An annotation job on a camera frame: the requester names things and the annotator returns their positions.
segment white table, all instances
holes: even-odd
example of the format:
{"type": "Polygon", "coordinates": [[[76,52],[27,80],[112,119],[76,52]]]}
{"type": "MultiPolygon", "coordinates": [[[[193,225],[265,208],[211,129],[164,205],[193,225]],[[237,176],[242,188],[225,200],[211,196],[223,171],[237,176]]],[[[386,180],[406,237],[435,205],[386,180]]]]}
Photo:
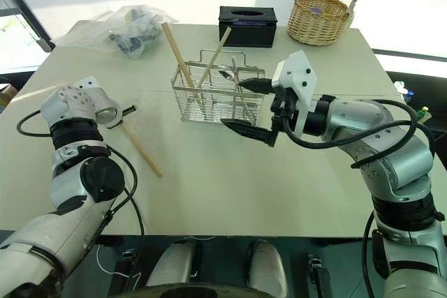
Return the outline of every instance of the white table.
{"type": "MultiPolygon", "coordinates": [[[[173,30],[186,59],[196,59],[200,48],[217,43],[216,27],[175,25],[173,30]]],[[[277,61],[301,48],[317,72],[318,94],[398,99],[358,30],[347,31],[334,45],[310,47],[278,29],[273,49],[240,49],[247,53],[249,64],[264,68],[270,77],[277,61]]],[[[135,165],[140,180],[135,199],[148,234],[362,234],[372,203],[360,173],[349,169],[351,159],[345,153],[303,149],[285,135],[269,148],[222,125],[184,123],[170,89],[174,69],[175,59],[164,38],[137,61],[56,48],[0,116],[0,229],[16,230],[53,210],[48,194],[52,143],[18,134],[16,123],[38,109],[55,86],[95,75],[110,97],[124,107],[138,106],[125,122],[163,170],[164,176],[157,177],[121,128],[101,129],[105,141],[135,165]]],[[[270,126],[271,98],[264,100],[261,126],[270,126]]],[[[405,117],[401,112],[395,116],[405,117]]],[[[35,118],[26,129],[45,132],[47,126],[35,118]]],[[[119,164],[130,183],[130,172],[119,164]]],[[[438,210],[445,213],[446,176],[437,158],[433,193],[438,210]]],[[[133,208],[126,205],[104,233],[138,234],[133,208]]]]}

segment plastic bag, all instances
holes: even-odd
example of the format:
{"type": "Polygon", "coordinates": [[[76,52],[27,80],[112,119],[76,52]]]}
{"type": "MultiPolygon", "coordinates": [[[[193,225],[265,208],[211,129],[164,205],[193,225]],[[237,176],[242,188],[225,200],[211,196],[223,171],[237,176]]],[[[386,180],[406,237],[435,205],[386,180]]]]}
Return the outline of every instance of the plastic bag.
{"type": "Polygon", "coordinates": [[[161,24],[174,22],[163,10],[148,5],[123,6],[96,20],[78,22],[65,36],[55,41],[59,46],[87,47],[116,52],[136,59],[162,32],[161,24]]]}

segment wicker basket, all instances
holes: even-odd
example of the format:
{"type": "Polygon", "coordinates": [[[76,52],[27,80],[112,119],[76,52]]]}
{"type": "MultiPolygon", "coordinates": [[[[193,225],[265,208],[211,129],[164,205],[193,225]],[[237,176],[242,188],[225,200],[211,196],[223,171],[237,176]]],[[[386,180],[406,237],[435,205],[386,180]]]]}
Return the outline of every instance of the wicker basket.
{"type": "Polygon", "coordinates": [[[334,43],[351,25],[356,1],[348,7],[338,0],[295,0],[287,32],[309,45],[334,43]]]}

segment spoon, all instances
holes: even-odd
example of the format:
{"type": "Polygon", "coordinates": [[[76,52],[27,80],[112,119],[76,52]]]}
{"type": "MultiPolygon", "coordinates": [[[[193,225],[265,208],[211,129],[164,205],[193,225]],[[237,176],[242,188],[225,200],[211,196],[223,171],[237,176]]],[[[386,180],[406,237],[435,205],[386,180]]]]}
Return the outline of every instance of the spoon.
{"type": "MultiPolygon", "coordinates": [[[[217,69],[223,78],[235,83],[237,92],[242,93],[242,89],[239,87],[239,75],[238,75],[239,71],[237,70],[236,58],[232,57],[231,61],[233,63],[233,68],[231,68],[229,66],[225,66],[225,65],[220,65],[217,67],[217,69]]],[[[251,113],[251,111],[249,111],[249,108],[248,108],[247,104],[245,103],[245,99],[243,99],[243,97],[240,97],[240,99],[244,106],[244,110],[247,113],[247,116],[249,114],[251,114],[251,119],[253,119],[253,122],[256,122],[256,118],[253,115],[253,113],[251,113]]],[[[233,118],[235,117],[234,114],[235,114],[235,96],[233,97],[233,118]]]]}

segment tissue box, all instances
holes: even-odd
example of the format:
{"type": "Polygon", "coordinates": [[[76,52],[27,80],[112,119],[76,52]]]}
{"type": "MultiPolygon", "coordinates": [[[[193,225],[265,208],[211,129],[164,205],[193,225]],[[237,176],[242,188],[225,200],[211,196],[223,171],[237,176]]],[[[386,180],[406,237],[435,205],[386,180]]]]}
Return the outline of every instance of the tissue box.
{"type": "Polygon", "coordinates": [[[272,47],[277,21],[273,8],[221,6],[219,40],[231,27],[225,46],[272,47]]]}

